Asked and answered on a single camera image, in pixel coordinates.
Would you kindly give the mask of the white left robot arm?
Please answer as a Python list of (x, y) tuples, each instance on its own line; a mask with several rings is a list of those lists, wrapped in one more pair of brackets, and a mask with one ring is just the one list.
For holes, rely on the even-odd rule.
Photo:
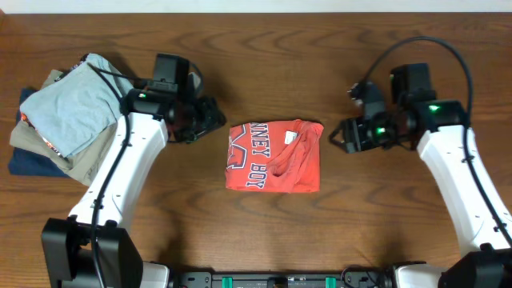
[(171, 270), (142, 260), (130, 237), (155, 159), (226, 123), (214, 98), (132, 89), (120, 101), (114, 140), (87, 192), (65, 219), (49, 218), (42, 247), (52, 287), (170, 287)]

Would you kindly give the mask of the red orange t-shirt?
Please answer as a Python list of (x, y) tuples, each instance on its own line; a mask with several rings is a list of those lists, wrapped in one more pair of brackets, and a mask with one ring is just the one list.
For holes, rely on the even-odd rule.
[(320, 191), (324, 126), (301, 119), (249, 122), (229, 131), (226, 188), (238, 191)]

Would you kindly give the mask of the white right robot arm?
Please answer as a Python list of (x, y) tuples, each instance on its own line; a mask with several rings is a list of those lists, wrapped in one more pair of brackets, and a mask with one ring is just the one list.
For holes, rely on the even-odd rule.
[(432, 173), (454, 224), (460, 260), (450, 268), (396, 265), (384, 286), (511, 285), (511, 213), (482, 163), (467, 119), (458, 101), (415, 102), (394, 113), (382, 109), (348, 118), (329, 136), (348, 154), (410, 142)]

